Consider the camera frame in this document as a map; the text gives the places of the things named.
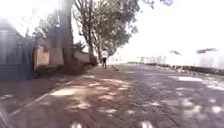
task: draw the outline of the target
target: sunlight patch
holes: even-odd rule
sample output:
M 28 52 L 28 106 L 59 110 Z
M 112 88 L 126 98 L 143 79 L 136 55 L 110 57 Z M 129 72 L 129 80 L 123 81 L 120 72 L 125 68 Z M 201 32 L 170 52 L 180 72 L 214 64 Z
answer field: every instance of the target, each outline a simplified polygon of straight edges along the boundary
M 99 99 L 101 100 L 113 100 L 114 97 L 111 95 L 104 95 L 104 96 L 100 96 Z
M 185 110 L 184 116 L 188 118 L 192 118 L 193 116 L 200 114 L 201 109 L 202 109 L 202 106 L 196 105 L 190 110 Z
M 113 108 L 112 109 L 100 108 L 99 111 L 102 113 L 108 113 L 108 114 L 113 114 L 117 112 L 117 110 Z
M 83 75 L 82 77 L 83 78 L 95 78 L 95 76 L 93 76 L 93 75 Z
M 73 122 L 70 128 L 82 128 L 82 125 L 77 122 Z
M 213 106 L 213 107 L 212 107 L 212 111 L 213 111 L 215 114 L 219 114 L 219 113 L 222 111 L 222 108 L 219 107 L 219 106 Z
M 77 108 L 79 108 L 79 109 L 87 109 L 89 107 L 91 107 L 91 105 L 84 101 L 77 105 Z
M 53 92 L 51 95 L 56 97 L 63 97 L 63 96 L 71 96 L 71 95 L 85 95 L 89 94 L 89 91 L 82 86 L 76 86 L 73 88 L 65 88 L 60 89 L 58 91 Z
M 152 123 L 150 123 L 149 121 L 143 121 L 140 123 L 141 128 L 154 128 Z
M 208 88 L 211 88 L 211 89 L 215 89 L 215 90 L 222 90 L 222 91 L 224 91 L 224 88 L 223 87 L 220 87 L 220 86 L 208 85 L 207 87 Z
M 203 81 L 201 78 L 196 78 L 196 77 L 183 77 L 183 76 L 169 76 L 169 77 L 178 81 L 193 81 L 193 82 Z
M 100 83 L 99 82 L 96 82 L 96 83 L 93 83 L 93 84 L 89 84 L 88 86 L 89 87 L 94 87 L 94 86 L 99 86 L 100 85 Z

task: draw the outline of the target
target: tree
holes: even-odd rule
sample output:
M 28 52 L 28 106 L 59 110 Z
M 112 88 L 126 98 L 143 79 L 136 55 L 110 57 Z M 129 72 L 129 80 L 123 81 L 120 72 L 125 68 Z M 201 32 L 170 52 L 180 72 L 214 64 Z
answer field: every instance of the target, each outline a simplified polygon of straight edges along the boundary
M 72 34 L 72 0 L 62 2 L 62 10 L 59 12 L 60 18 L 60 40 L 63 47 L 63 59 L 65 71 L 68 74 L 79 73 L 82 64 L 74 57 L 73 34 Z
M 130 38 L 126 27 L 134 28 L 131 22 L 136 21 L 135 13 L 139 10 L 138 0 L 77 0 L 75 19 L 81 28 L 81 34 L 86 39 L 90 53 L 95 47 L 101 60 L 102 47 L 116 51 Z

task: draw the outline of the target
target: person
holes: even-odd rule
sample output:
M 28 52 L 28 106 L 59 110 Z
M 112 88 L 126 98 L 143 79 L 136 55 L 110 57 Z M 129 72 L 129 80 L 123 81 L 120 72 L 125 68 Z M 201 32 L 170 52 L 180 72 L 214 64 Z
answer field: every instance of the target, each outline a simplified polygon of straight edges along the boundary
M 105 48 L 103 49 L 101 55 L 102 55 L 102 61 L 103 61 L 103 68 L 107 69 L 108 52 Z

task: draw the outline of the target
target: road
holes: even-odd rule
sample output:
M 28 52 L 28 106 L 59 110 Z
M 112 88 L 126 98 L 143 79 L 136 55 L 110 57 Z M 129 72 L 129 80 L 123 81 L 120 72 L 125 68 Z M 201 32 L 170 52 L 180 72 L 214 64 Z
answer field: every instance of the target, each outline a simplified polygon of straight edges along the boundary
M 95 68 L 12 114 L 17 128 L 224 128 L 222 81 L 144 65 Z

